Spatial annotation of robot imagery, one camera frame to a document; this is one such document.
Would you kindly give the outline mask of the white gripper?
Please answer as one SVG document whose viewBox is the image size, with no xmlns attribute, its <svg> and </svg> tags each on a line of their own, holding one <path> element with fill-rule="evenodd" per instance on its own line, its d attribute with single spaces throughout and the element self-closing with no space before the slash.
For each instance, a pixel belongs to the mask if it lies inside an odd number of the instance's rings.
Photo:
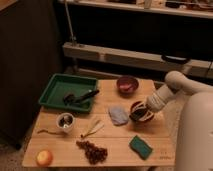
<svg viewBox="0 0 213 171">
<path fill-rule="evenodd" d="M 151 112 L 159 112 L 166 105 L 167 96 L 165 93 L 154 92 L 146 99 L 146 106 Z"/>
</svg>

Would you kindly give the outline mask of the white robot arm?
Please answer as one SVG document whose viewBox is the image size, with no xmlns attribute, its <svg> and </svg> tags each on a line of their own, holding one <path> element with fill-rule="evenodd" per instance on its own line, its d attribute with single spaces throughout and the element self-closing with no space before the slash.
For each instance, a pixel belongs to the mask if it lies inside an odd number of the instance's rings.
<svg viewBox="0 0 213 171">
<path fill-rule="evenodd" d="M 179 91 L 190 97 L 180 114 L 174 171 L 213 171 L 213 86 L 170 71 L 164 85 L 147 97 L 146 107 L 157 113 Z"/>
</svg>

